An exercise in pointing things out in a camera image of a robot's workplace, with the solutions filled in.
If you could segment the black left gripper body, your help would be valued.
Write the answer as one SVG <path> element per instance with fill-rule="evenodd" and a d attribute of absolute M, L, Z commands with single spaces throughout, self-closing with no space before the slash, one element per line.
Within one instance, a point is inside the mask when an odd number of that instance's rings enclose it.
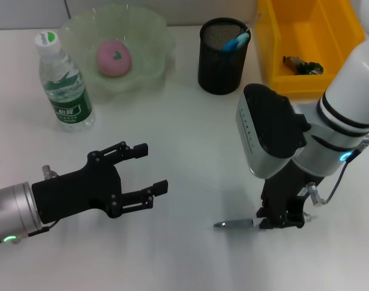
<path fill-rule="evenodd" d="M 34 183 L 41 222 L 48 224 L 90 209 L 102 210 L 110 218 L 121 216 L 121 179 L 115 164 L 122 160 L 118 151 L 90 152 L 82 169 Z"/>

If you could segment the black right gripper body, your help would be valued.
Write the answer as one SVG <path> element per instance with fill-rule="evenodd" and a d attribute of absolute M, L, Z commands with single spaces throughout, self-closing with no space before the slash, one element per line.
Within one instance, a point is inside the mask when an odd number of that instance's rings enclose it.
<path fill-rule="evenodd" d="M 265 180 L 262 190 L 262 208 L 265 213 L 302 213 L 308 194 L 299 195 L 310 182 L 318 186 L 323 176 L 312 175 L 293 160 L 274 176 Z"/>

